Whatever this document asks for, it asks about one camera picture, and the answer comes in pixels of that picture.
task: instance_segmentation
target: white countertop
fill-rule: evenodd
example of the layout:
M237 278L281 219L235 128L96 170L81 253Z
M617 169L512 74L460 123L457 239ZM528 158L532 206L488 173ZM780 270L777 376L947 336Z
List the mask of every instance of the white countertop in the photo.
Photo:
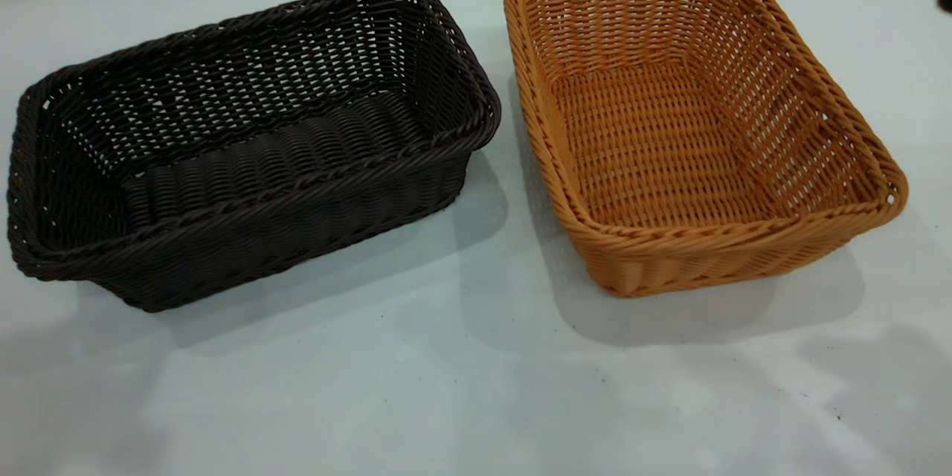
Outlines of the white countertop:
M0 1L0 153L45 73L282 1ZM783 277L606 296L545 197L502 0L443 0L504 108L448 210L157 315L3 241L0 474L949 474L952 15L777 1L907 172L890 225Z

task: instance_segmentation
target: basket bottom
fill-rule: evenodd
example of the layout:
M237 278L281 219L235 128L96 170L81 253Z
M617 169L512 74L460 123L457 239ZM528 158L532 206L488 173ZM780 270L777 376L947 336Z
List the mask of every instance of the basket bottom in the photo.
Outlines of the basket bottom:
M657 228L779 216L686 66L568 77L554 89L596 221Z
M324 116L128 178L129 224L142 228L431 137L405 93L368 95Z
M582 246L588 275L604 290L622 298L702 289L782 275L806 266L846 245L849 239L824 239L783 248L629 260Z
M446 208L463 187L468 160L438 161L334 199L280 205L241 225L222 222L190 237L187 248L170 243L91 280L147 312L183 306Z

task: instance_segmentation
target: rectangular basket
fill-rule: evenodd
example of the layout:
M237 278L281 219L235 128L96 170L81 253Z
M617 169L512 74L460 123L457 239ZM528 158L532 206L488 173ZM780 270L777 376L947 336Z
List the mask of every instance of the rectangular basket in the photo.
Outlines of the rectangular basket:
M907 181L773 0L504 0L554 211L619 296L781 274Z
M449 205L499 100L439 0L303 0L24 93L13 258L154 312Z

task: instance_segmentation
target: basket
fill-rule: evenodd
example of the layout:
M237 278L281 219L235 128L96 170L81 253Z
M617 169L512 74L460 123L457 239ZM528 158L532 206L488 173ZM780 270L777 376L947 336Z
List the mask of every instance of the basket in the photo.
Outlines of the basket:
M20 100L13 258L149 312L450 204L499 100L439 0L303 0L45 77Z
M773 0L504 0L561 224L626 297L778 275L907 181Z

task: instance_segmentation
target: woven basket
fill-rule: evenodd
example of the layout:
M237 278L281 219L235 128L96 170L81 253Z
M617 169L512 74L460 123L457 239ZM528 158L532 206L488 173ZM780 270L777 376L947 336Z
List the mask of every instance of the woven basket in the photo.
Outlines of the woven basket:
M506 0L555 213L619 296L781 274L907 181L773 0Z
M13 258L158 311L444 208L499 100L439 0L303 0L31 86Z

